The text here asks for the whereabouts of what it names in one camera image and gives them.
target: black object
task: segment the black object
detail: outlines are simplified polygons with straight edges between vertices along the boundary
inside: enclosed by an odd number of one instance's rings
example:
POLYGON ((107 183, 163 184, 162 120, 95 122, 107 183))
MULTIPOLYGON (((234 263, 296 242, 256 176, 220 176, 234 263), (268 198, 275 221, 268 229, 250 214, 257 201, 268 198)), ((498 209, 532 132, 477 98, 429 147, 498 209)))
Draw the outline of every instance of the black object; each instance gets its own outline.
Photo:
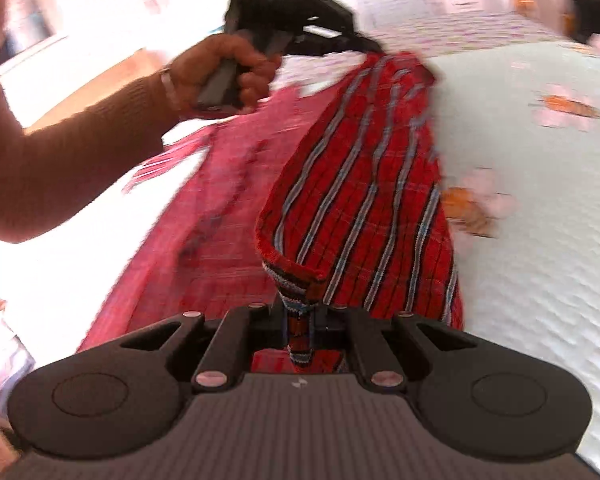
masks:
POLYGON ((284 348, 282 306, 185 313, 26 376, 30 451, 4 480, 582 479, 591 417, 567 371, 433 320, 320 306, 317 349, 350 372, 248 372, 284 348))
MULTIPOLYGON (((295 54, 324 56, 330 52, 382 52, 378 43, 360 36, 353 13, 333 0, 231 0, 224 16, 224 32, 241 34, 267 56, 295 54), (313 25, 337 34, 327 38, 305 27, 313 25)), ((237 77, 247 72, 233 60, 224 60, 198 97, 199 110, 218 117, 241 108, 237 77)))
POLYGON ((573 39, 587 43, 592 34, 600 34, 600 0, 573 0, 575 30, 573 39))

